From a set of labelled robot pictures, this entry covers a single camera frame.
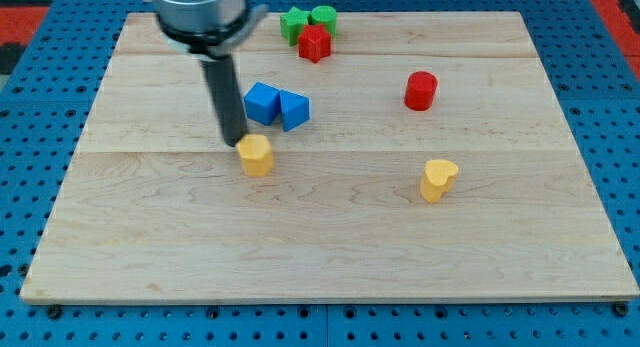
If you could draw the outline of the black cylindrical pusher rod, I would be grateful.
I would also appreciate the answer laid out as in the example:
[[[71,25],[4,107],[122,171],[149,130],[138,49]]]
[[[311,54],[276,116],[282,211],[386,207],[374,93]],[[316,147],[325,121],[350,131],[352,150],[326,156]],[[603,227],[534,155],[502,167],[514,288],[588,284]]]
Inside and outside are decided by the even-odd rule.
[[[248,124],[234,59],[226,55],[201,61],[200,65],[223,140],[227,146],[235,147],[248,133]]]

